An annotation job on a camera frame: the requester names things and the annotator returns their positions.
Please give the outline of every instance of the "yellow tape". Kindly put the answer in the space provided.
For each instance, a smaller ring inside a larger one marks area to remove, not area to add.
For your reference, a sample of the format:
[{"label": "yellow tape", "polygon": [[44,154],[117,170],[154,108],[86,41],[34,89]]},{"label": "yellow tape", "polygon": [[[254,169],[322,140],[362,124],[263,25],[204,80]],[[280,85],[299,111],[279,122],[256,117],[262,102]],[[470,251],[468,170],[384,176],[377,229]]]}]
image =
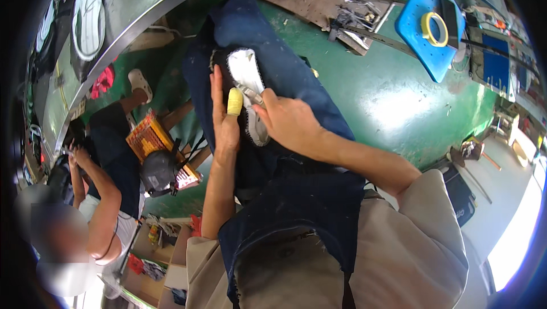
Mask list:
[{"label": "yellow tape", "polygon": [[241,113],[241,107],[243,106],[243,94],[239,88],[230,89],[228,93],[228,108],[226,113],[228,115],[238,116]]},{"label": "yellow tape", "polygon": [[[439,40],[435,39],[433,36],[433,33],[431,32],[431,19],[433,19],[437,26],[439,27],[440,31],[440,37]],[[441,16],[439,16],[435,12],[428,12],[425,15],[422,16],[421,20],[422,25],[422,37],[427,39],[431,45],[434,47],[444,47],[448,43],[448,29],[446,28],[446,24],[444,20],[442,20]]]}]

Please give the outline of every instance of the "green epoxy floor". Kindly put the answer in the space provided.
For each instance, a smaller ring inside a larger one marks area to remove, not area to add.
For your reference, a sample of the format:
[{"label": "green epoxy floor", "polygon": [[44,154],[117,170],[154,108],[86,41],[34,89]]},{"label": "green epoxy floor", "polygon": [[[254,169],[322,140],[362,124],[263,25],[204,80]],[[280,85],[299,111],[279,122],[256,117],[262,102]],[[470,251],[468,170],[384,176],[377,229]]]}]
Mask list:
[{"label": "green epoxy floor", "polygon": [[[195,34],[217,1],[188,0],[181,4],[176,11],[194,14],[178,22],[181,33]],[[450,146],[482,132],[492,121],[497,95],[471,81],[467,72],[449,70],[443,82],[436,84],[417,59],[393,48],[375,42],[366,56],[356,56],[339,42],[328,42],[327,33],[317,26],[303,23],[272,4],[259,1],[259,6],[279,36],[296,54],[306,56],[318,71],[321,83],[361,143],[393,151],[418,168],[425,168]],[[380,34],[400,40],[393,28],[399,12],[396,7]],[[187,43],[188,40],[181,40],[164,48],[120,55],[114,62],[117,77],[113,87],[87,102],[84,121],[97,109],[130,93],[127,73],[133,68],[143,71],[154,90],[154,100],[133,113],[137,121],[149,107],[161,113],[188,100],[190,94],[180,69]],[[194,112],[171,134],[183,142],[199,139],[201,128]],[[211,158],[198,169],[204,176],[201,185],[176,197],[148,198],[145,214],[200,215],[210,166]]]}]

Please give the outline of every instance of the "scissors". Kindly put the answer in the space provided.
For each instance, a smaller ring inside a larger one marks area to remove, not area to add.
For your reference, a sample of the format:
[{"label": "scissors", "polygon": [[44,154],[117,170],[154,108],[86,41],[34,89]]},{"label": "scissors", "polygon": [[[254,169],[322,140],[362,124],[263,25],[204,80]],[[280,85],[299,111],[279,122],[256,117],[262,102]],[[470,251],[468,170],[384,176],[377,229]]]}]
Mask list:
[{"label": "scissors", "polygon": [[242,84],[236,84],[236,87],[249,98],[251,103],[266,109],[266,105],[264,104],[260,94],[256,93],[247,86],[243,86]]}]

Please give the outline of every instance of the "crocs shoe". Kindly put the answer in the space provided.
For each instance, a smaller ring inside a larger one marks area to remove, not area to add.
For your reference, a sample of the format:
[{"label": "crocs shoe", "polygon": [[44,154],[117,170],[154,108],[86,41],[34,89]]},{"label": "crocs shoe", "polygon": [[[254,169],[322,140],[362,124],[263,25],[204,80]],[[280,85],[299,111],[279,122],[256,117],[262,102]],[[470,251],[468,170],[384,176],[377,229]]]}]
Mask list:
[{"label": "crocs shoe", "polygon": [[133,69],[132,71],[130,71],[129,74],[127,74],[127,78],[129,79],[129,83],[131,84],[131,92],[137,88],[144,90],[144,92],[148,96],[148,100],[145,103],[149,104],[150,101],[152,101],[152,97],[154,95],[152,94],[152,89],[150,89],[148,81],[144,78],[140,69]]}]

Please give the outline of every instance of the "red object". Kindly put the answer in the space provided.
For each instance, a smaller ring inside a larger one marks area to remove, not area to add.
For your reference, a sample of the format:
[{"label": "red object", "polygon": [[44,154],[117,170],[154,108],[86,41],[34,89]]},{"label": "red object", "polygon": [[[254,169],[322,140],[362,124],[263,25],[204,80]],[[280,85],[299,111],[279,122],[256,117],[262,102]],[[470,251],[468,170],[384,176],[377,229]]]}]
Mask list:
[{"label": "red object", "polygon": [[101,92],[106,93],[106,90],[112,87],[114,78],[114,66],[110,64],[93,83],[93,87],[91,88],[91,99],[98,98]]},{"label": "red object", "polygon": [[142,262],[140,258],[136,257],[133,253],[129,254],[129,258],[127,259],[127,265],[136,274],[140,275],[141,273],[143,273],[144,263]]},{"label": "red object", "polygon": [[190,214],[192,221],[190,222],[190,227],[192,227],[191,237],[201,237],[201,217],[197,217],[194,214]]}]

